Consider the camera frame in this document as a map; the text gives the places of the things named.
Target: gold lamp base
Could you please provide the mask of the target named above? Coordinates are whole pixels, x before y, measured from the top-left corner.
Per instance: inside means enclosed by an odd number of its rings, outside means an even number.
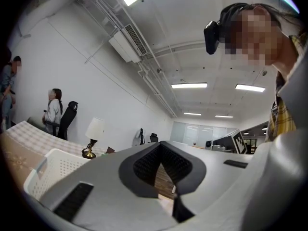
[[[95,140],[91,140],[90,144],[88,144],[88,146],[82,150],[81,154],[82,157],[87,158],[87,159],[94,159],[96,158],[96,155],[92,152],[92,146],[96,143],[97,141]]]

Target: plastic basket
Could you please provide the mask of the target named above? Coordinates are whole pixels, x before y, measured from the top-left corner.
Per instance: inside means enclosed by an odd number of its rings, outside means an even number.
[[[48,152],[24,182],[24,191],[39,200],[56,182],[69,175],[89,159],[72,155],[59,149]]]

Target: black slot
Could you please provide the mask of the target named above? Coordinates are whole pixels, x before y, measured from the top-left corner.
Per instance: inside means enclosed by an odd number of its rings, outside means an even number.
[[[226,160],[224,164],[233,166],[233,167],[240,167],[240,168],[246,168],[248,163],[233,161],[233,160]]]
[[[72,192],[58,205],[54,213],[67,221],[72,221],[78,210],[86,201],[93,186],[79,183]]]

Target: table lamp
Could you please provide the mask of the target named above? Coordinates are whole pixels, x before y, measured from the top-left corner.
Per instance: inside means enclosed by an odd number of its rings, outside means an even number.
[[[93,159],[96,155],[92,152],[92,147],[103,136],[105,121],[94,117],[87,129],[86,136],[90,139],[88,146],[82,150],[84,158]]]

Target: man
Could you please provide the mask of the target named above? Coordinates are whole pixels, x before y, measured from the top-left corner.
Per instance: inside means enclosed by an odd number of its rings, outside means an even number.
[[[10,110],[12,104],[15,104],[15,98],[11,94],[14,86],[17,67],[21,66],[20,56],[15,56],[13,61],[5,65],[0,77],[0,103],[1,103],[1,130],[5,132],[11,127]]]

